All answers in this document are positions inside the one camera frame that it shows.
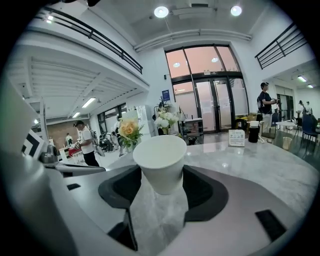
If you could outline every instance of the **black railing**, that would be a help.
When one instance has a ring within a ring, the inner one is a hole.
[[[258,60],[261,69],[287,56],[293,51],[307,43],[304,35],[295,24],[291,24],[276,39],[260,51],[255,58]]]
[[[64,13],[62,11],[52,9],[50,7],[44,7],[35,17],[35,19],[43,20],[48,23],[55,23],[64,26],[68,29],[76,31],[89,39],[96,41],[97,43],[108,48],[110,51],[118,55],[121,59],[129,63],[136,70],[142,74],[143,67],[131,57],[125,50],[123,50],[119,45],[110,40],[108,37],[94,29],[93,27],[87,25],[81,20],[72,17],[71,15]]]

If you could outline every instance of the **blue sign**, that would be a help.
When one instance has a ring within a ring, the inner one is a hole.
[[[170,101],[169,90],[163,90],[162,91],[162,97],[163,97],[163,101]]]

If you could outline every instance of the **recessed light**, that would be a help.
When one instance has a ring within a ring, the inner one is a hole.
[[[234,6],[231,8],[231,14],[233,16],[239,16],[242,13],[242,9],[240,6]]]
[[[159,6],[154,10],[154,15],[158,18],[164,18],[168,15],[168,13],[169,13],[168,8],[164,6]]]
[[[72,118],[76,118],[77,116],[79,116],[79,114],[80,112],[75,113]]]
[[[306,82],[307,81],[307,79],[305,79],[303,76],[301,76],[301,75],[298,75],[298,79],[300,80],[300,81],[302,81],[302,82]]]
[[[82,107],[86,108],[91,102],[93,102],[96,98],[90,98]]]

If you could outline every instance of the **black cap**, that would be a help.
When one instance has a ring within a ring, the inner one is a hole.
[[[76,121],[76,123],[75,123],[75,127],[77,127],[78,125],[84,125],[85,123],[83,122],[83,121],[81,121],[81,120],[78,120],[78,121]]]
[[[260,87],[261,87],[261,89],[262,89],[263,87],[268,86],[268,85],[269,85],[268,82],[262,82],[262,83],[260,84]]]

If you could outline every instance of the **fluorescent light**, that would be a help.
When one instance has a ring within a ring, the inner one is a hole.
[[[154,15],[158,18],[164,18],[169,14],[169,10],[167,7],[159,6],[155,8]]]
[[[79,114],[80,112],[75,113],[72,118],[76,118],[77,116],[79,116]]]
[[[298,75],[298,79],[300,80],[300,81],[302,81],[302,82],[306,82],[307,80],[303,77],[303,76],[301,76],[301,75]]]
[[[90,98],[82,107],[83,107],[83,108],[88,107],[88,105],[89,105],[91,102],[93,102],[95,99],[96,99],[96,98]]]
[[[239,16],[242,13],[242,9],[240,6],[234,6],[231,8],[231,14],[233,16]]]

